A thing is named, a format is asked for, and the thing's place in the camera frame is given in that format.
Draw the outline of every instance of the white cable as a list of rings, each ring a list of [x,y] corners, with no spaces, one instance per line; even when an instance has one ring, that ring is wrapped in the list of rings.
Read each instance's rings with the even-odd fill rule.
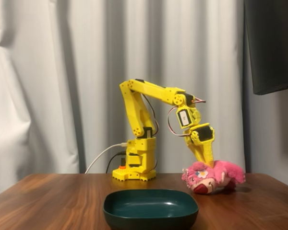
[[[110,148],[112,147],[116,147],[116,146],[121,146],[121,147],[127,147],[127,143],[126,142],[123,142],[123,143],[120,143],[120,144],[116,144],[116,145],[112,145],[108,148],[106,148],[105,150],[103,150],[94,160],[93,162],[90,164],[90,166],[87,168],[87,170],[85,171],[85,174],[88,173],[88,171],[90,170],[90,168],[93,166],[93,164],[98,160],[98,158],[104,154],[106,151],[108,151]]]

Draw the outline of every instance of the black panel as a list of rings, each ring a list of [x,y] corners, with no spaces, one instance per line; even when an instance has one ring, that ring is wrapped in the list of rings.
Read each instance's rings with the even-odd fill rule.
[[[190,106],[192,105],[193,102],[193,96],[191,94],[185,93],[185,92],[178,92],[177,94],[183,94],[186,96],[186,100],[187,100],[187,105]]]
[[[145,83],[143,79],[135,79],[135,80]]]
[[[148,138],[147,133],[150,132],[150,138],[153,137],[153,128],[152,127],[143,127],[144,129],[144,135],[138,138]]]
[[[253,92],[288,88],[288,0],[245,0]]]
[[[195,131],[198,132],[200,141],[210,140],[212,138],[212,130],[209,126],[197,128]]]
[[[182,123],[181,116],[180,116],[180,113],[181,113],[182,111],[186,111],[187,118],[188,118],[188,124],[185,125],[185,126],[188,126],[188,125],[191,123],[191,119],[190,119],[190,116],[189,116],[188,110],[186,110],[186,109],[182,109],[182,110],[179,111],[179,113],[178,113],[179,122],[180,122],[181,126],[184,126],[183,123]]]

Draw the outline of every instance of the wall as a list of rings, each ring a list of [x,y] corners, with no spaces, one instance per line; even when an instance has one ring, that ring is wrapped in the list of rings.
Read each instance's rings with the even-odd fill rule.
[[[288,184],[288,90],[252,92],[248,47],[244,59],[244,136],[247,169]]]

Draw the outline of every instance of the yellow robotic arm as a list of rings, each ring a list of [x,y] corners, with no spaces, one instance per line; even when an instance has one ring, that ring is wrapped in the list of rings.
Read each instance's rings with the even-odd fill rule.
[[[213,167],[211,144],[214,130],[209,123],[200,124],[201,115],[195,107],[196,98],[179,88],[161,87],[144,80],[128,80],[120,84],[127,117],[134,140],[128,140],[126,162],[112,172],[118,180],[140,179],[147,181],[156,176],[155,148],[156,128],[141,94],[147,95],[177,108],[180,127],[185,129],[184,139],[198,161]]]

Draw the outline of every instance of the plush toy face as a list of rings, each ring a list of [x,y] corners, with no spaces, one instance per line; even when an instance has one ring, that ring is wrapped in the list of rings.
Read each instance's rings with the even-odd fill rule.
[[[197,194],[207,194],[216,188],[216,181],[213,178],[203,179],[190,187]]]
[[[217,187],[213,170],[185,170],[182,179],[187,186],[197,194],[208,194]]]

